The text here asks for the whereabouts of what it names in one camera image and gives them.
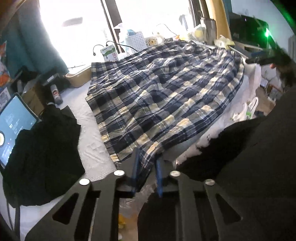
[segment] blue and white plaid fabric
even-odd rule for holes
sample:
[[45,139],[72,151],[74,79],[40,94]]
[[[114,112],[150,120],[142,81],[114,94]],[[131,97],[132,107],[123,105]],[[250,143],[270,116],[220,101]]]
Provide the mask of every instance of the blue and white plaid fabric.
[[92,63],[86,101],[114,162],[140,149],[138,181],[166,149],[207,128],[242,83],[241,56],[194,42],[168,42],[121,61]]

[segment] bolt head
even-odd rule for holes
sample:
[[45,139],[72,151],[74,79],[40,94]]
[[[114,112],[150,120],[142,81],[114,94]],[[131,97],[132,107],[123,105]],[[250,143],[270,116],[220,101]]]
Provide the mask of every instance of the bolt head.
[[82,185],[82,186],[86,186],[87,184],[90,183],[90,180],[87,179],[87,178],[82,178],[80,181],[79,181],[79,184]]
[[123,171],[123,170],[116,170],[115,172],[114,172],[114,175],[115,176],[123,176],[125,174],[125,172]]
[[213,179],[207,179],[205,181],[205,184],[207,184],[208,186],[213,186],[215,184],[215,181]]
[[178,177],[178,176],[181,175],[181,173],[180,173],[179,171],[171,171],[171,172],[170,172],[170,175],[171,175],[172,177]]

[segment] spray can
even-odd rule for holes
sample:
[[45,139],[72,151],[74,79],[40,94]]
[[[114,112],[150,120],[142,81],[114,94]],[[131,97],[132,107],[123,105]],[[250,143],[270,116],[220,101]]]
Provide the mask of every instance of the spray can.
[[21,80],[18,80],[17,81],[17,92],[21,95],[22,92],[23,92],[24,88],[22,86],[22,81]]
[[54,102],[57,105],[60,105],[61,103],[63,103],[63,99],[62,99],[61,95],[59,94],[57,86],[56,85],[51,85],[50,90],[52,92],[52,96],[54,97]]

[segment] curtain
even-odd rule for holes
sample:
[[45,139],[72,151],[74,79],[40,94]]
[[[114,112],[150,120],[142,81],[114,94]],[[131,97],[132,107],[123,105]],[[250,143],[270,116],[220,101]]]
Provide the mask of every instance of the curtain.
[[229,25],[229,13],[232,12],[231,0],[223,0],[227,22]]
[[5,64],[11,77],[14,77],[22,66],[39,74],[53,68],[61,74],[68,72],[42,23],[38,0],[27,0],[22,4],[2,32],[1,43],[6,40]]

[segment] white basket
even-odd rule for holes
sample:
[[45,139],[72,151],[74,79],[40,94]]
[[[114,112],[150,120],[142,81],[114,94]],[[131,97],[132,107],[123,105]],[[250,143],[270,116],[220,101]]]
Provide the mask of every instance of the white basket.
[[[147,48],[147,44],[142,32],[137,32],[135,35],[127,36],[125,39],[125,45],[131,46],[134,49],[140,51]],[[127,55],[136,53],[137,51],[132,48],[126,47]]]

